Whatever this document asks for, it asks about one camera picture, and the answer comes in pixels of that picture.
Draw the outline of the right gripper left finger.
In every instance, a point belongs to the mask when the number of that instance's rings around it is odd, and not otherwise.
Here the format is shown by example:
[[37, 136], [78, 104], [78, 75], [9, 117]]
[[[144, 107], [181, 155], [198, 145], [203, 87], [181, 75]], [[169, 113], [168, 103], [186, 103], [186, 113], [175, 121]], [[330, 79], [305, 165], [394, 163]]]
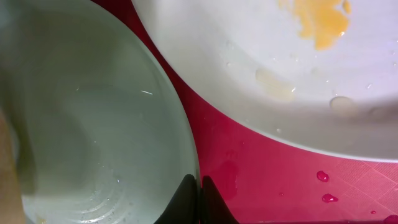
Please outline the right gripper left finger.
[[182, 179], [172, 199], [155, 224], [195, 224], [197, 218], [198, 188], [193, 175]]

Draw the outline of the light green plate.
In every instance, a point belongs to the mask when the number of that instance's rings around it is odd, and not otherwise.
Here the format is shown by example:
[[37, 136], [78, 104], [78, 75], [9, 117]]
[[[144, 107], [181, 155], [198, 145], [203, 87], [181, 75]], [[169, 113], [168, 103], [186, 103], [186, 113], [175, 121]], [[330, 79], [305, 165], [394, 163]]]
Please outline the light green plate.
[[28, 223], [154, 223], [197, 182], [167, 74], [92, 1], [1, 2], [1, 109]]

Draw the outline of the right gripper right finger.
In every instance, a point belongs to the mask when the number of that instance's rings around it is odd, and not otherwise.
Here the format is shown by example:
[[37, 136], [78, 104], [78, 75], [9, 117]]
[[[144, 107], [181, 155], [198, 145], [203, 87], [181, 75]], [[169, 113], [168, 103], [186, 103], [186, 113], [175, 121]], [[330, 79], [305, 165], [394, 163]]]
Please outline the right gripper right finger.
[[233, 217], [210, 176], [202, 179], [200, 199], [201, 224], [239, 224]]

